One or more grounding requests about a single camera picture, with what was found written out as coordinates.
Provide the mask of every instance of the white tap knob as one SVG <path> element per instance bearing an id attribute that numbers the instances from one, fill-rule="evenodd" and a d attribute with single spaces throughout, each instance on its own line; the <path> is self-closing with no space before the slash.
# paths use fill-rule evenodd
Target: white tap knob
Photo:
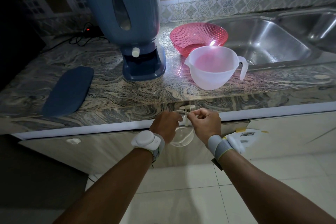
<path id="1" fill-rule="evenodd" d="M 137 48 L 137 47 L 134 47 L 133 50 L 132 50 L 132 56 L 137 58 L 137 57 L 139 57 L 139 55 L 140 55 L 140 49 Z"/>

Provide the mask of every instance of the pink plastic bowl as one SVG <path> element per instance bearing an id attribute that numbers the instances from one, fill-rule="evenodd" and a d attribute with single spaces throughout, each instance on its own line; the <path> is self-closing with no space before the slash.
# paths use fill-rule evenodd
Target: pink plastic bowl
<path id="1" fill-rule="evenodd" d="M 225 29 L 211 23 L 195 22 L 174 28 L 170 40 L 175 49 L 184 57 L 202 46 L 222 46 L 228 40 Z"/>

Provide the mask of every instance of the white measuring jug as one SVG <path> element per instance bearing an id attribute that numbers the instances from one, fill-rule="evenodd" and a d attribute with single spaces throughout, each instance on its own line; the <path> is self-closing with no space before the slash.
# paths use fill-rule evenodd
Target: white measuring jug
<path id="1" fill-rule="evenodd" d="M 204 90 L 215 90 L 223 86 L 243 63 L 240 79 L 244 80 L 249 67 L 246 59 L 226 47 L 203 46 L 193 50 L 185 64 L 190 68 L 194 82 Z"/>

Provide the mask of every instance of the white cabinet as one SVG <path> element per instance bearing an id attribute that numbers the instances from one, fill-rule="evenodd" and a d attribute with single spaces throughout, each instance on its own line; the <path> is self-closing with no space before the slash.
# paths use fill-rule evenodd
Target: white cabinet
<path id="1" fill-rule="evenodd" d="M 336 112 L 251 120 L 247 128 L 268 133 L 263 133 L 254 145 L 247 148 L 244 156 L 255 159 L 333 151 L 336 150 L 335 127 Z"/>
<path id="2" fill-rule="evenodd" d="M 229 134 L 236 128 L 245 128 L 248 124 L 248 121 L 224 122 L 221 132 L 223 135 Z M 103 174 L 132 150 L 131 140 L 137 133 L 139 131 L 31 139 L 19 144 L 87 174 Z M 185 147 L 166 145 L 154 167 L 211 163 L 212 158 L 204 144 L 194 138 Z"/>

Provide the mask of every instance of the blue mat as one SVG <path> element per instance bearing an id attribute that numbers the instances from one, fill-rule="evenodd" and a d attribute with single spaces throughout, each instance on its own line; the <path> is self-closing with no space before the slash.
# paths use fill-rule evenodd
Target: blue mat
<path id="1" fill-rule="evenodd" d="M 45 117 L 69 115 L 85 100 L 93 78 L 91 67 L 76 67 L 65 72 L 51 91 L 42 108 Z"/>

